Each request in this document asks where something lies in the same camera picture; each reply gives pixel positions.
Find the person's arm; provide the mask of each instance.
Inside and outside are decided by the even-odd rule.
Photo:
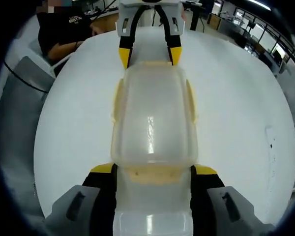
[[[57,43],[48,52],[48,58],[53,62],[61,60],[62,58],[69,55],[70,53],[74,52],[82,43],[83,41],[67,43],[63,45],[60,45]]]
[[[89,27],[92,29],[92,36],[104,33],[104,31],[101,28],[95,26],[95,24],[93,24],[93,23],[90,24]]]

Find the desk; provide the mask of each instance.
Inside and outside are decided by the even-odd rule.
[[[101,28],[104,32],[110,32],[116,29],[116,21],[118,20],[118,10],[109,11],[101,14],[93,24]]]
[[[295,179],[295,129],[279,84],[261,61],[223,39],[185,30],[181,41],[179,66],[199,114],[199,163],[243,194],[264,223],[277,223]],[[118,45],[116,31],[87,39],[46,99],[34,148],[45,216],[90,169],[110,162],[113,98],[124,76]],[[130,63],[143,60],[168,60],[162,28],[137,29]]]
[[[235,38],[235,35],[239,33],[240,30],[241,30],[240,26],[235,25],[232,21],[222,18],[217,31],[230,38]]]

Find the black t-shirt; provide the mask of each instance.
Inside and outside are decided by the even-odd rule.
[[[61,13],[37,14],[40,25],[38,42],[43,55],[57,43],[60,45],[84,41],[91,37],[91,20],[78,10],[64,11]]]

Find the chair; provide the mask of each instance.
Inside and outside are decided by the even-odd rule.
[[[42,70],[47,72],[53,78],[56,77],[56,74],[55,74],[56,68],[61,66],[73,54],[73,53],[70,53],[69,55],[61,59],[59,62],[52,65],[50,61],[48,61],[48,59],[43,56],[43,53],[40,49],[40,45],[37,38],[29,44],[29,49],[33,52],[33,54],[29,56],[32,59],[32,61],[34,61],[35,64],[37,64]]]

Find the person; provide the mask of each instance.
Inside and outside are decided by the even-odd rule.
[[[37,13],[38,42],[43,56],[51,64],[74,52],[87,38],[103,33],[79,7],[55,6],[52,9],[53,13]]]

